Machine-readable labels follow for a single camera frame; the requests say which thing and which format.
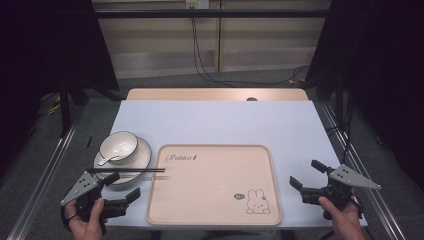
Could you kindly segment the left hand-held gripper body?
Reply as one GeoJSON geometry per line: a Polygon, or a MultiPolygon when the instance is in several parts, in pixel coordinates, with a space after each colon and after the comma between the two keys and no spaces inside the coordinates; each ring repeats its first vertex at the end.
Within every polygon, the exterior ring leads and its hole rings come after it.
{"type": "MultiPolygon", "coordinates": [[[[71,201],[75,200],[77,214],[83,221],[88,221],[95,201],[102,197],[102,190],[105,186],[102,180],[103,179],[99,179],[95,173],[84,171],[61,200],[60,205],[65,207],[71,201]]],[[[128,207],[129,203],[126,198],[120,200],[105,200],[100,218],[110,219],[125,216],[128,207]]]]}

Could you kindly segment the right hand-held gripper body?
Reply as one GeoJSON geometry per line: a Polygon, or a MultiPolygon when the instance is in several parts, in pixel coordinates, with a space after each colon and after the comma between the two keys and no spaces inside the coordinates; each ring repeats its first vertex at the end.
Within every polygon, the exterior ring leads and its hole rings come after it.
{"type": "Polygon", "coordinates": [[[336,169],[332,168],[329,174],[325,174],[328,177],[328,182],[325,187],[316,189],[303,186],[303,190],[300,192],[303,203],[318,205],[318,198],[325,197],[339,210],[343,210],[352,199],[354,187],[381,189],[379,184],[364,177],[344,164],[336,169]]]}

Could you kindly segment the white ceramic spoon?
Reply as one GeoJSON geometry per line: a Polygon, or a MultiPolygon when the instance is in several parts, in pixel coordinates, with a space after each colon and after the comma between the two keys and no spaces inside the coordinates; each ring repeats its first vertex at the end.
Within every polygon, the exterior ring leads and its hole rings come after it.
{"type": "Polygon", "coordinates": [[[104,158],[104,159],[100,160],[100,161],[97,163],[97,165],[98,165],[98,166],[103,166],[103,165],[105,165],[106,163],[109,163],[109,162],[119,162],[119,161],[121,161],[122,159],[124,159],[124,157],[123,157],[123,156],[113,156],[113,157],[109,157],[109,158],[104,158]]]}

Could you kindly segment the black chopstick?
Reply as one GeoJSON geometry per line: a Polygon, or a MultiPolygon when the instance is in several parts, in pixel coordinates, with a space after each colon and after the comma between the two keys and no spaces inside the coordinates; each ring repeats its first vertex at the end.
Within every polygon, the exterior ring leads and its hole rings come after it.
{"type": "Polygon", "coordinates": [[[97,169],[97,168],[90,168],[90,169],[86,169],[85,171],[89,172],[89,173],[145,173],[145,172],[159,172],[159,173],[163,173],[166,171],[166,169],[123,169],[123,168],[119,168],[119,169],[97,169]]]}
{"type": "Polygon", "coordinates": [[[106,173],[106,172],[165,172],[164,168],[87,168],[85,171],[89,173],[106,173]]]}

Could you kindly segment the white ceramic bowl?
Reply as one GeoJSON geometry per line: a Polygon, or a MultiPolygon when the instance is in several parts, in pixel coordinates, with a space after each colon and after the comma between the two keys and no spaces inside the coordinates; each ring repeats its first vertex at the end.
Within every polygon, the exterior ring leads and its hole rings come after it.
{"type": "Polygon", "coordinates": [[[137,137],[130,132],[115,132],[106,137],[100,145],[99,153],[110,161],[129,160],[138,147],[137,137]]]}

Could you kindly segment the white ceramic plate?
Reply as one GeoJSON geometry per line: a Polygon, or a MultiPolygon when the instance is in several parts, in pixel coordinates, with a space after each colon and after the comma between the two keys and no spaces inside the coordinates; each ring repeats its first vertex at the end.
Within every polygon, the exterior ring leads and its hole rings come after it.
{"type": "MultiPolygon", "coordinates": [[[[129,160],[111,160],[103,165],[103,168],[147,168],[151,161],[152,151],[150,145],[138,137],[138,147],[129,160]]],[[[141,172],[121,172],[120,179],[114,185],[130,182],[141,175],[141,172]]]]}

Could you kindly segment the beige tray with rabbit print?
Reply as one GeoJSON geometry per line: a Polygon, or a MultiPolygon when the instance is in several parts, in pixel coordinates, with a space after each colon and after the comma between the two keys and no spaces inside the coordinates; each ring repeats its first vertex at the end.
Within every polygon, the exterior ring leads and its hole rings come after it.
{"type": "Polygon", "coordinates": [[[166,226],[274,226],[282,219],[271,155],[262,145],[165,145],[147,219],[166,226]]]}

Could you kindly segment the person's left hand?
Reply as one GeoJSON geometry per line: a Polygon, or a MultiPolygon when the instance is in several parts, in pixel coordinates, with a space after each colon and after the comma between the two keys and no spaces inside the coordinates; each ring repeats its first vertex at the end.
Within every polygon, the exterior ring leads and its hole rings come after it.
{"type": "Polygon", "coordinates": [[[65,207],[68,214],[68,226],[74,240],[103,240],[103,233],[100,225],[100,215],[103,208],[104,200],[98,198],[91,210],[89,221],[84,222],[77,214],[75,200],[71,201],[65,207]]]}

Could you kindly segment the person's right hand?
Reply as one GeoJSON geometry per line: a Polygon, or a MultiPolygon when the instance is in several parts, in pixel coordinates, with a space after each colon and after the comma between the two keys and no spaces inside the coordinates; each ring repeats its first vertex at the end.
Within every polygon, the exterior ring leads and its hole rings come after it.
{"type": "Polygon", "coordinates": [[[365,240],[362,232],[358,207],[349,202],[343,210],[339,210],[325,197],[318,199],[321,207],[332,216],[332,225],[337,240],[365,240]]]}

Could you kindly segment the black metal stand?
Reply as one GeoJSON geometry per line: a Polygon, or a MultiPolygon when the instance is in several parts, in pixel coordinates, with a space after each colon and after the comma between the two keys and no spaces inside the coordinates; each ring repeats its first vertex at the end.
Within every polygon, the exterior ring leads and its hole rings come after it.
{"type": "Polygon", "coordinates": [[[320,100],[328,100],[335,94],[335,117],[339,127],[343,127],[343,80],[338,73],[327,73],[318,86],[320,100]]]}
{"type": "Polygon", "coordinates": [[[64,137],[71,127],[69,98],[72,98],[76,105],[85,105],[88,103],[88,97],[81,79],[75,75],[65,75],[61,78],[59,81],[59,96],[62,117],[61,136],[64,137]]]}

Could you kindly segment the pale blue table mat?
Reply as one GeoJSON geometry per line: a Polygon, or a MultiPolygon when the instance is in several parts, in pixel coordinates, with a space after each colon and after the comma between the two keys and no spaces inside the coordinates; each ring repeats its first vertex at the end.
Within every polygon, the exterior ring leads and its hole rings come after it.
{"type": "Polygon", "coordinates": [[[166,226],[147,219],[153,182],[137,180],[143,192],[114,227],[150,229],[296,229],[327,227],[320,207],[305,204],[289,184],[291,176],[307,187],[327,178],[311,166],[317,159],[337,167],[338,158],[310,101],[140,101],[122,102],[114,131],[127,130],[152,148],[152,163],[165,145],[262,145],[271,155],[282,219],[274,226],[166,226]]]}

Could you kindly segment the black curtain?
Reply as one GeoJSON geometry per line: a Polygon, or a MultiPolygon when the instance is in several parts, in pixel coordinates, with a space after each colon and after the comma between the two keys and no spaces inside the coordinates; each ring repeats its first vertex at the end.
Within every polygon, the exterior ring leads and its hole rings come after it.
{"type": "Polygon", "coordinates": [[[331,0],[306,77],[318,96],[352,95],[424,190],[424,0],[331,0]]]}
{"type": "Polygon", "coordinates": [[[35,124],[41,98],[118,83],[92,0],[0,0],[0,175],[35,124]]]}

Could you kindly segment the wooden table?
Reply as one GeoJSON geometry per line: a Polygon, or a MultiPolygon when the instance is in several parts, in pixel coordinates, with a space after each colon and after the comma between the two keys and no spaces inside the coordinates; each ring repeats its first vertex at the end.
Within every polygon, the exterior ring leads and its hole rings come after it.
{"type": "Polygon", "coordinates": [[[134,88],[128,100],[308,101],[297,88],[134,88]]]}

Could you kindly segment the black horizontal bar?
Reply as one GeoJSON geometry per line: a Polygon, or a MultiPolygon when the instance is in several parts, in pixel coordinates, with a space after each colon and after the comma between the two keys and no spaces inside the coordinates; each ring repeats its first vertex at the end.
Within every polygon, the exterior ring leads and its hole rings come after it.
{"type": "Polygon", "coordinates": [[[329,10],[102,10],[98,18],[325,18],[329,10]]]}

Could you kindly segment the white wall socket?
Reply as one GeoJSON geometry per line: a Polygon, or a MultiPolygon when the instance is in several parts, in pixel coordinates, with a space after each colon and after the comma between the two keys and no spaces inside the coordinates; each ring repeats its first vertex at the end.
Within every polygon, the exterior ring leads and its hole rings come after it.
{"type": "Polygon", "coordinates": [[[210,7],[209,0],[185,0],[187,9],[208,9],[210,7]]]}

